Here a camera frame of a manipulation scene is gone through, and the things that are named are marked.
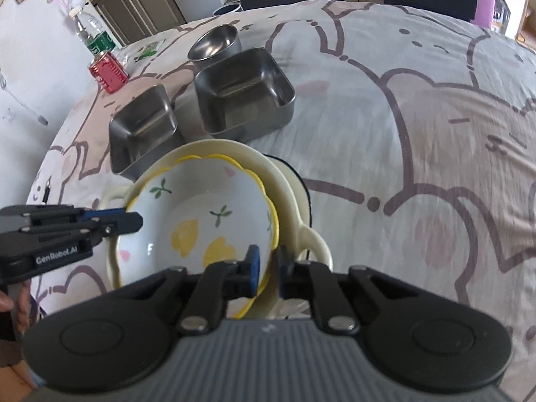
plastic bottle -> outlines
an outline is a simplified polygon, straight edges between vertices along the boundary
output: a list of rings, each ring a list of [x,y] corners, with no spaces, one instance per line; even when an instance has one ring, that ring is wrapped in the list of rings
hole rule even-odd
[[[118,50],[116,43],[98,19],[84,12],[81,6],[74,7],[69,12],[69,16],[76,24],[78,37],[88,47],[93,56],[98,55],[101,51],[115,53]]]

cabinet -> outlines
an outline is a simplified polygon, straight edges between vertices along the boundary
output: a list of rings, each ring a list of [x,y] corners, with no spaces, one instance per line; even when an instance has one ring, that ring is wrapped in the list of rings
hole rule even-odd
[[[175,0],[95,0],[94,3],[124,45],[184,24]]]

soda can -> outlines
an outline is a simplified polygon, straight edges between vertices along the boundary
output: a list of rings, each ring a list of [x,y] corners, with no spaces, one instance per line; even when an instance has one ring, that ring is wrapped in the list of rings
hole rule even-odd
[[[108,93],[117,92],[129,80],[129,75],[109,51],[100,52],[89,66],[89,72]]]

stainless steel bowl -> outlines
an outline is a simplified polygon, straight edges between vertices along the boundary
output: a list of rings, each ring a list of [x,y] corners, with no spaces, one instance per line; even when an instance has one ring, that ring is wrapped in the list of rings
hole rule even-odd
[[[199,70],[242,51],[237,29],[230,24],[214,27],[200,37],[188,52],[188,59]]]

cartoon print bedsheet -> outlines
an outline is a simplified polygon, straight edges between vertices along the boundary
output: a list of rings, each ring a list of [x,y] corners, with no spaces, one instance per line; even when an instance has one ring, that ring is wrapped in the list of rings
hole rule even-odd
[[[313,227],[336,271],[370,265],[495,316],[515,356],[502,387],[536,402],[536,56],[475,25],[413,8],[308,1],[196,21],[108,95],[71,111],[31,188],[40,201],[96,207],[111,173],[110,117],[162,83],[195,110],[194,41],[232,23],[266,47],[296,88],[295,114],[254,148],[283,158],[312,193]],[[145,40],[150,42],[155,37]],[[184,113],[188,140],[202,137]],[[104,247],[33,281],[46,313],[109,289]]]

